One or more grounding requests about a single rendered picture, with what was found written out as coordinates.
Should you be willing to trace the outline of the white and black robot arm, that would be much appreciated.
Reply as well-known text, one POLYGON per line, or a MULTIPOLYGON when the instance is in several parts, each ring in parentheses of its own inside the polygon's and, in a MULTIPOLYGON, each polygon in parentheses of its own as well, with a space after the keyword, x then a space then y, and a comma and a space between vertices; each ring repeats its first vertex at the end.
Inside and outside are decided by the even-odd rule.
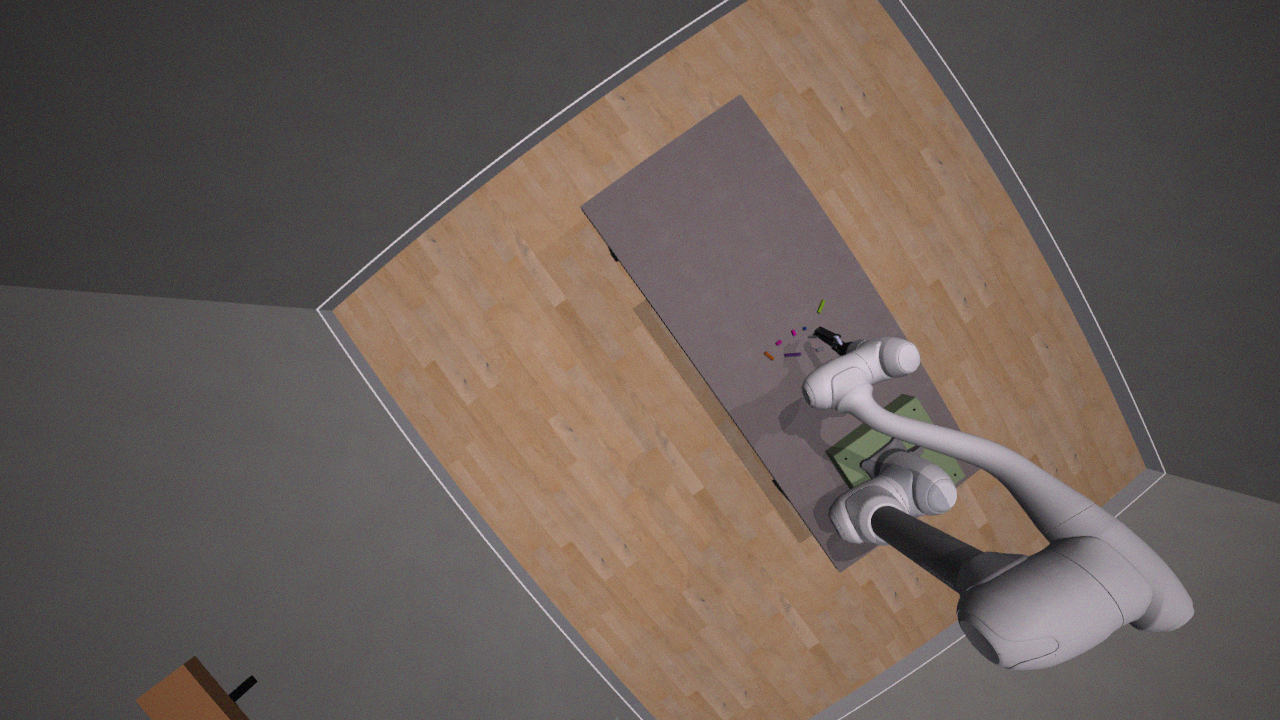
POLYGON ((893 437, 860 462, 873 479, 829 506, 841 539, 891 544, 963 594, 956 612, 968 641, 1009 670, 1062 664, 1128 623, 1172 632, 1193 618, 1190 596, 1169 565, 1091 498, 1004 445, 876 404, 876 383, 909 375, 920 361, 908 340, 855 340, 803 382, 809 406, 849 413, 893 437), (919 457, 924 448, 998 479, 1050 544, 1030 556, 983 552, 916 519, 947 512, 957 500, 948 474, 919 457))

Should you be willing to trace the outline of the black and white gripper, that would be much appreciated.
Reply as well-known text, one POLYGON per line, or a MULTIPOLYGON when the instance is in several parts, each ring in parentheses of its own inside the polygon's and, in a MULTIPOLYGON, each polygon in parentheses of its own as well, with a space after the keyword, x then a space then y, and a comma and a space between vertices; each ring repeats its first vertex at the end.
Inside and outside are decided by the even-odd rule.
POLYGON ((849 348, 849 345, 851 345, 851 343, 852 343, 852 342, 847 342, 847 343, 845 343, 844 341, 841 341, 841 340, 840 340, 841 334, 835 334, 833 332, 831 332, 831 331, 827 331, 827 329, 826 329, 826 328, 823 328, 823 327, 818 327, 818 328, 817 328, 817 331, 812 332, 812 334, 809 334, 809 336, 806 336, 806 337, 808 337, 808 338, 819 338, 819 340, 824 341, 824 342, 826 342, 827 345, 829 345, 829 346, 831 346, 831 347, 832 347, 832 348, 833 348, 833 350, 835 350, 835 351, 836 351, 836 352, 837 352, 837 354, 838 354, 840 356, 845 355, 845 354, 846 354, 846 350, 849 348), (815 333, 817 333, 817 334, 815 334, 815 333), (822 337, 820 337, 819 334, 820 334, 822 337), (824 337, 824 338, 823 338, 823 337, 824 337), (835 343, 833 343, 833 342, 831 342, 831 341, 833 341, 835 343), (837 342, 837 343, 836 343, 836 342, 837 342), (837 346, 837 348, 835 348, 836 346, 837 346), (841 348, 842 348, 842 351, 840 352, 840 350, 841 350, 841 348))

